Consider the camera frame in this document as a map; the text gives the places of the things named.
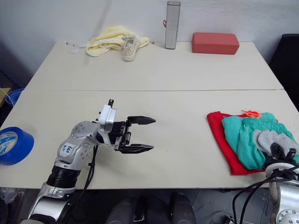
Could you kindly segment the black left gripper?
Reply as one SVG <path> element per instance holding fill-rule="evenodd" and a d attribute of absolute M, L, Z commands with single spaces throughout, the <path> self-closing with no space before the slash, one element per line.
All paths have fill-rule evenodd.
<path fill-rule="evenodd" d="M 145 144 L 129 145 L 131 137 L 129 128 L 131 124 L 147 125 L 155 122 L 155 119 L 145 116 L 129 116 L 126 121 L 114 122 L 112 131 L 108 134 L 110 143 L 115 151 L 119 151 L 122 154 L 139 154 L 150 151 L 154 146 Z"/>

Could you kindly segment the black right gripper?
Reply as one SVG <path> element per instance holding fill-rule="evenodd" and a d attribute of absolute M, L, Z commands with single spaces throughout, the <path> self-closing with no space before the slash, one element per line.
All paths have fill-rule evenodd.
<path fill-rule="evenodd" d="M 274 163 L 287 163 L 296 166 L 297 163 L 294 160 L 294 156 L 296 155 L 296 149 L 295 148 L 290 148 L 289 152 L 287 153 L 285 157 L 285 153 L 283 148 L 278 144 L 273 142 L 271 144 L 271 153 L 272 156 L 267 155 L 266 158 L 266 166 L 269 166 Z"/>

